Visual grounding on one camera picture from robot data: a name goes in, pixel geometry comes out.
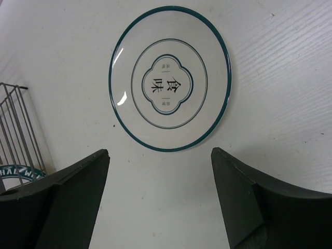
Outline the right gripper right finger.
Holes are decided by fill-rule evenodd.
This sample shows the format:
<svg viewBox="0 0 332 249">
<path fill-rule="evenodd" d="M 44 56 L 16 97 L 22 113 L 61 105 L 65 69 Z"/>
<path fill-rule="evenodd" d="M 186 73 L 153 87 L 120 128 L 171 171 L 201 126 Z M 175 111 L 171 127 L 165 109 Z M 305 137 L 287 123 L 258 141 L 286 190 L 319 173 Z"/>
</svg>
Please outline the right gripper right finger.
<svg viewBox="0 0 332 249">
<path fill-rule="evenodd" d="M 331 248 L 331 194 L 281 181 L 218 147 L 211 162 L 230 248 Z"/>
</svg>

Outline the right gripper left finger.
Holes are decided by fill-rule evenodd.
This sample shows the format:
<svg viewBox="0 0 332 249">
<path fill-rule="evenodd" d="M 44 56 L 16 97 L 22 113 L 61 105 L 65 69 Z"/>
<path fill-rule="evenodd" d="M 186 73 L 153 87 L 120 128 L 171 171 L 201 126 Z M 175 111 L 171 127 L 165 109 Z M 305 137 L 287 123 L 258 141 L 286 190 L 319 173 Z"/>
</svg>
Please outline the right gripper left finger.
<svg viewBox="0 0 332 249">
<path fill-rule="evenodd" d="M 110 157 L 79 162 L 1 194 L 1 248 L 88 248 Z"/>
</svg>

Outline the white plate green rim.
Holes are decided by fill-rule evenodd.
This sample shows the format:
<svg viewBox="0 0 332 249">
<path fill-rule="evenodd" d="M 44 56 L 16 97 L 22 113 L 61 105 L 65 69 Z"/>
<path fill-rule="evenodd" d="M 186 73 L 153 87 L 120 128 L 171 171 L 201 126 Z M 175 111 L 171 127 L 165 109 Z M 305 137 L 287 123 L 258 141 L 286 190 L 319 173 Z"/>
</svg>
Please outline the white plate green rim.
<svg viewBox="0 0 332 249">
<path fill-rule="evenodd" d="M 162 6 L 137 17 L 116 43 L 108 90 L 120 125 L 170 153 L 196 146 L 222 119 L 232 70 L 219 30 L 200 13 Z"/>
</svg>

